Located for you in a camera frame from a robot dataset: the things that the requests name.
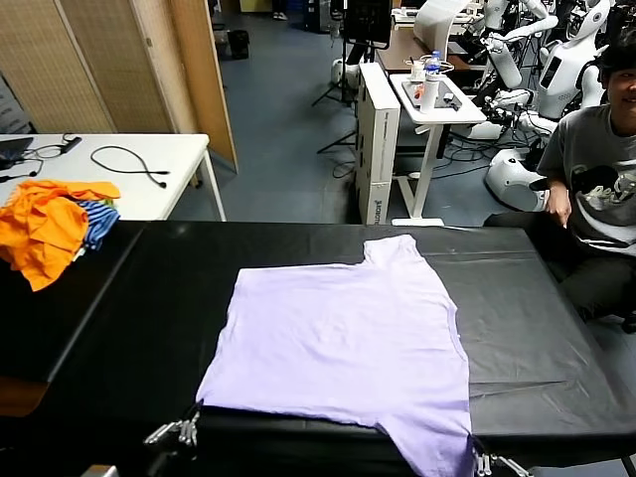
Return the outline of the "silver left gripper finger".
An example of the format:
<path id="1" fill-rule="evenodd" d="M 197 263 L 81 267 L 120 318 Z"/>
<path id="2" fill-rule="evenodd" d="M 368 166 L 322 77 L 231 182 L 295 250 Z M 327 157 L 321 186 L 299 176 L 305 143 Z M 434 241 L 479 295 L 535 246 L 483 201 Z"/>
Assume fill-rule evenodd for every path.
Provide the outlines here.
<path id="1" fill-rule="evenodd" d="M 167 436 L 171 432 L 181 431 L 183 421 L 177 420 L 160 425 L 157 429 L 151 432 L 143 441 L 145 445 L 153 445 L 158 443 L 161 439 Z"/>
<path id="2" fill-rule="evenodd" d="M 193 416 L 186 419 L 181 427 L 181 442 L 186 446 L 197 445 L 197 423 L 200 417 L 200 413 L 196 411 Z"/>

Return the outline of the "person right hand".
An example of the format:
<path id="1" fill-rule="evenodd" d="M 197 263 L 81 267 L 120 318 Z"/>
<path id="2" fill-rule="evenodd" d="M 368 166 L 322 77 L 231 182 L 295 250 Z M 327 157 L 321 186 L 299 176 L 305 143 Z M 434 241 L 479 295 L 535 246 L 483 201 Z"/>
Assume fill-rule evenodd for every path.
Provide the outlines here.
<path id="1" fill-rule="evenodd" d="M 571 215 L 571 203 L 567 188 L 557 186 L 550 188 L 546 212 L 553 216 L 562 228 L 567 228 Z"/>

